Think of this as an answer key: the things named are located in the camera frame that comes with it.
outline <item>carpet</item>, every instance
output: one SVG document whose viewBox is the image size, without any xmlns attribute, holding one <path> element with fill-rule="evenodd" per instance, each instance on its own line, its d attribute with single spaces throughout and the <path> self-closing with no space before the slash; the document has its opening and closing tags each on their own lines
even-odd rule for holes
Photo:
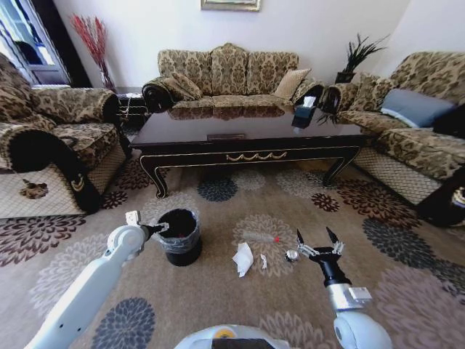
<svg viewBox="0 0 465 349">
<path fill-rule="evenodd" d="M 465 235 L 421 221 L 383 185 L 346 168 L 331 187 L 328 164 L 237 165 L 163 172 L 169 196 L 137 154 L 114 180 L 102 209 L 88 216 L 0 220 L 0 342 L 22 348 L 87 263 L 101 256 L 125 212 L 144 222 L 187 207 L 201 221 L 203 251 L 184 268 L 155 241 L 128 262 L 92 325 L 72 348 L 173 348 L 184 336 L 218 324 L 258 326 L 298 348 L 338 348 L 333 311 L 315 263 L 284 260 L 296 229 L 310 246 L 329 246 L 328 226 L 346 244 L 339 265 L 374 301 L 366 313 L 395 348 L 458 348 L 465 342 Z M 239 278 L 232 261 L 248 241 L 254 264 Z M 260 254 L 267 257 L 262 269 Z"/>
</svg>

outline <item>tissue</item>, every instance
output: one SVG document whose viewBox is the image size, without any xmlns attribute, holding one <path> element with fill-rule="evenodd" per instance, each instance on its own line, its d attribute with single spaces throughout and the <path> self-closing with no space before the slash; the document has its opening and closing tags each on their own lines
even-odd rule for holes
<svg viewBox="0 0 465 349">
<path fill-rule="evenodd" d="M 263 262 L 262 269 L 266 269 L 267 268 L 267 256 L 265 256 L 264 254 L 260 254 L 260 258 L 262 259 L 262 262 Z"/>
<path fill-rule="evenodd" d="M 254 263 L 254 256 L 246 242 L 238 245 L 238 253 L 234 255 L 232 260 L 238 265 L 239 277 L 242 278 Z"/>
<path fill-rule="evenodd" d="M 313 96 L 308 96 L 304 97 L 304 107 L 311 108 L 313 106 L 313 103 L 315 103 L 316 97 Z"/>
</svg>

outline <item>black wooden table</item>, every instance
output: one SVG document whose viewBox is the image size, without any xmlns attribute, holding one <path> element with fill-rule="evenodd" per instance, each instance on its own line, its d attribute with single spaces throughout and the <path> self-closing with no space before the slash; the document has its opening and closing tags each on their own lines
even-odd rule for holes
<svg viewBox="0 0 465 349">
<path fill-rule="evenodd" d="M 336 159 L 323 178 L 329 185 L 372 137 L 357 125 L 325 121 L 320 111 L 302 123 L 277 107 L 198 108 L 153 114 L 132 147 L 164 198 L 160 169 L 167 167 Z"/>
</svg>

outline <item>wall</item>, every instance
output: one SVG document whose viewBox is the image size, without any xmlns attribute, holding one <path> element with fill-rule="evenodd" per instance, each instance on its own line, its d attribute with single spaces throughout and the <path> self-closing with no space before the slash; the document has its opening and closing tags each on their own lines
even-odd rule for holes
<svg viewBox="0 0 465 349">
<path fill-rule="evenodd" d="M 54 0 L 93 85 L 100 76 L 68 17 L 96 15 L 107 25 L 108 65 L 117 86 L 139 87 L 158 76 L 160 49 L 210 50 L 230 41 L 251 51 L 299 54 L 302 68 L 327 83 L 345 66 L 357 32 L 392 33 L 410 0 L 262 0 L 262 11 L 201 11 L 200 0 Z M 361 69 L 372 69 L 379 55 Z"/>
<path fill-rule="evenodd" d="M 417 51 L 465 52 L 464 0 L 412 0 L 375 68 L 391 72 Z"/>
</svg>

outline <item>patterned sofa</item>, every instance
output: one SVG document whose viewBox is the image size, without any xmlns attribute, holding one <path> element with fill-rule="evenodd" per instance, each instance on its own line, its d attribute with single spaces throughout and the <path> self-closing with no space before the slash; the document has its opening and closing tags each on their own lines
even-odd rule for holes
<svg viewBox="0 0 465 349">
<path fill-rule="evenodd" d="M 0 55 L 0 217 L 96 212 L 129 155 L 106 89 L 31 89 Z"/>
<path fill-rule="evenodd" d="M 457 105 L 465 103 L 463 52 L 413 53 L 403 60 L 390 78 L 400 89 L 449 100 Z M 465 164 L 465 140 L 441 135 L 432 129 L 410 128 L 381 113 L 349 111 L 358 87 L 353 83 L 330 86 L 329 103 L 326 103 L 335 107 L 342 121 L 358 124 L 366 132 L 379 135 L 373 147 L 360 152 L 355 163 L 412 204 L 425 202 Z M 464 178 L 458 180 L 465 185 Z"/>
<path fill-rule="evenodd" d="M 305 79 L 292 99 L 271 95 L 289 70 L 297 69 L 299 56 L 289 52 L 247 52 L 233 44 L 225 44 L 210 52 L 167 49 L 158 53 L 161 77 L 144 85 L 142 93 L 150 112 L 168 108 L 292 108 L 304 96 L 319 98 L 324 86 L 314 79 Z M 171 73 L 181 73 L 202 91 L 203 98 L 194 101 L 176 100 L 163 80 Z"/>
</svg>

